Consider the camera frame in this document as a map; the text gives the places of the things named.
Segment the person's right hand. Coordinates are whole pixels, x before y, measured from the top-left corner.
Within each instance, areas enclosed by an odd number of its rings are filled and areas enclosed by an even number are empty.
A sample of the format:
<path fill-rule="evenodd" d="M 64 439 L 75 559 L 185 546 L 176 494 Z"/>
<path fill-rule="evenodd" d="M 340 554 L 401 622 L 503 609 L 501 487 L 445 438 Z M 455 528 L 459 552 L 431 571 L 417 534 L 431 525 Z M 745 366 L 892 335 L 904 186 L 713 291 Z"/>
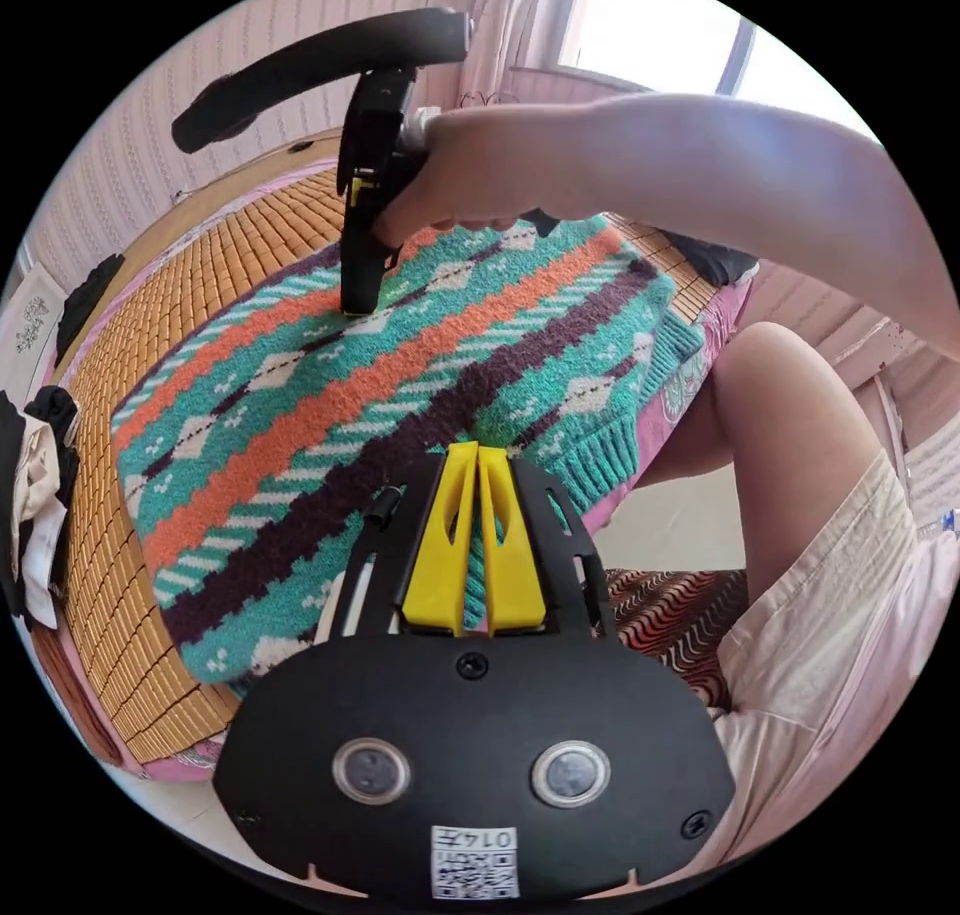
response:
<path fill-rule="evenodd" d="M 372 234 L 401 247 L 426 228 L 503 228 L 540 207 L 523 166 L 534 153 L 518 106 L 451 111 L 427 123 L 426 161 L 377 216 Z"/>

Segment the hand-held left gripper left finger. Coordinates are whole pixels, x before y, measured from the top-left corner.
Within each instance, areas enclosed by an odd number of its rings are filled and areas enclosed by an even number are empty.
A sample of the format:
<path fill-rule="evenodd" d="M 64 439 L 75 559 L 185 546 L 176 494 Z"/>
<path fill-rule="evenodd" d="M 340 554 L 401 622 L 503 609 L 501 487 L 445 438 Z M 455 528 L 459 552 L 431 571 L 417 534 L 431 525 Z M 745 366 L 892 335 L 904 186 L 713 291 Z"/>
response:
<path fill-rule="evenodd" d="M 472 539 L 479 446 L 456 443 L 446 455 L 429 499 L 402 615 L 411 629 L 460 636 Z"/>

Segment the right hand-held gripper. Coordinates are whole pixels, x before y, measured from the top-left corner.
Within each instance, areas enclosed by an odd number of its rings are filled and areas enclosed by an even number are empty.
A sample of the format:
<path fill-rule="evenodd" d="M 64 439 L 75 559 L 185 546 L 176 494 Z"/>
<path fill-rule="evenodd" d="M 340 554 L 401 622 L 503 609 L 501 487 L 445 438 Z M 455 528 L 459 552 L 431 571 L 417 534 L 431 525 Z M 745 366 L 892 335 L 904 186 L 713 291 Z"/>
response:
<path fill-rule="evenodd" d="M 427 160 L 422 133 L 408 117 L 417 67 L 378 68 L 360 75 L 340 136 L 337 193 L 343 197 L 340 309 L 350 317 L 372 314 L 385 274 L 400 249 L 373 233 L 384 209 Z"/>

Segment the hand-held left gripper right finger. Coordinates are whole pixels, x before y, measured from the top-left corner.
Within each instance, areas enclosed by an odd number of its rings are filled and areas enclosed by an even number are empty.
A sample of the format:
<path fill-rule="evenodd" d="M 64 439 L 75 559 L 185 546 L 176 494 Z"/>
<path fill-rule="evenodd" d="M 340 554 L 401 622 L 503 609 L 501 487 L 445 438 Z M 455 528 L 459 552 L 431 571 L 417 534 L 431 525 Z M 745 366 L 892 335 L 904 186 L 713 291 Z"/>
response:
<path fill-rule="evenodd" d="M 487 632 L 538 629 L 546 606 L 511 459 L 481 447 L 477 464 Z"/>

